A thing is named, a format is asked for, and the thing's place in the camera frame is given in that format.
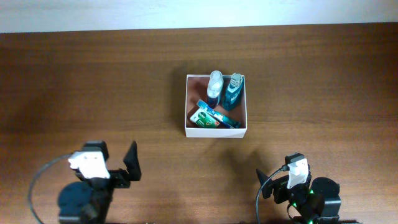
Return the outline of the green white Dettol soap box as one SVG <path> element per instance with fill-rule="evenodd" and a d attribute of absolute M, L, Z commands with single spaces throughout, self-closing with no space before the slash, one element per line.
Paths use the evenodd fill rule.
<path fill-rule="evenodd" d="M 190 121 L 200 128 L 217 128 L 220 125 L 219 121 L 201 108 L 197 109 L 196 112 L 191 115 Z"/>

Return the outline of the blue white toothbrush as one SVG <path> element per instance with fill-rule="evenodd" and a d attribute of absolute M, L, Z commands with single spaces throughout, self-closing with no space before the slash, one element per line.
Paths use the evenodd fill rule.
<path fill-rule="evenodd" d="M 235 122 L 234 120 L 230 119 L 226 115 L 215 111 L 213 108 L 211 108 L 207 103 L 205 103 L 203 100 L 198 100 L 197 105 L 206 111 L 209 115 L 214 117 L 217 121 L 223 123 L 225 126 L 228 128 L 239 128 L 240 123 Z"/>

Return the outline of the green Listerine mouthwash bottle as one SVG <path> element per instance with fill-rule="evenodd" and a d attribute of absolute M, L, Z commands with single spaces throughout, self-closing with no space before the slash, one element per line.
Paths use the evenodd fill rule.
<path fill-rule="evenodd" d="M 223 108 L 232 110 L 239 103 L 241 90 L 244 86 L 244 76 L 240 73 L 233 73 L 224 94 Z"/>

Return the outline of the clear bottle dark blue base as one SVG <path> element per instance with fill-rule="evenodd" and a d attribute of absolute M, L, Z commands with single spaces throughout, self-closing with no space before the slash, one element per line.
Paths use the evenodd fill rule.
<path fill-rule="evenodd" d="M 218 70 L 212 71 L 207 87 L 207 104 L 210 108 L 215 108 L 220 103 L 223 85 L 223 74 Z"/>

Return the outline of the green toothpaste tube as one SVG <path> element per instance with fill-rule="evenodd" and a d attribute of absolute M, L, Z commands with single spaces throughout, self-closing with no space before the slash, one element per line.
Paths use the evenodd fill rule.
<path fill-rule="evenodd" d="M 211 114 L 212 114 L 212 117 L 214 117 L 216 120 L 223 123 L 225 126 L 227 126 L 229 128 L 239 128 L 241 125 L 240 122 L 235 121 L 218 111 L 212 110 Z"/>

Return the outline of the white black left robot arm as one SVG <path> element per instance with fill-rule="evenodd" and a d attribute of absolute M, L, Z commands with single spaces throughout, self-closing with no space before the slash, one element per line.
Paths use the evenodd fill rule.
<path fill-rule="evenodd" d="M 88 141 L 69 158 L 78 182 L 68 184 L 59 193 L 57 204 L 60 223 L 105 223 L 116 189 L 128 189 L 142 177 L 133 141 L 124 156 L 125 169 L 109 170 L 108 147 L 104 141 Z"/>

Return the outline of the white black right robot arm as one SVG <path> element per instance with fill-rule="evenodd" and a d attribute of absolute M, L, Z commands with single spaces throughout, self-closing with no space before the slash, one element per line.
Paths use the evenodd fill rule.
<path fill-rule="evenodd" d="M 274 197 L 276 204 L 287 202 L 287 209 L 293 207 L 299 216 L 289 219 L 301 224 L 336 224 L 340 222 L 341 207 L 340 185 L 326 177 L 312 180 L 308 176 L 303 184 L 291 189 L 287 188 L 289 176 L 285 175 L 273 180 L 259 169 L 256 171 L 260 181 L 260 189 L 256 198 Z"/>

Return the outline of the white box pink interior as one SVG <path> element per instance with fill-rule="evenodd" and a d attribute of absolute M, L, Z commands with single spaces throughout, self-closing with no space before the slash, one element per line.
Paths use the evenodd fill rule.
<path fill-rule="evenodd" d="M 215 110 L 241 123 L 238 129 L 229 129 L 222 124 L 217 128 L 200 128 L 190 121 L 190 117 L 198 109 L 197 101 L 206 100 L 207 85 L 210 75 L 190 75 L 186 77 L 185 90 L 185 135 L 187 138 L 243 138 L 248 128 L 248 113 L 246 103 L 246 80 L 243 78 L 241 101 L 231 111 L 226 111 L 221 105 Z"/>

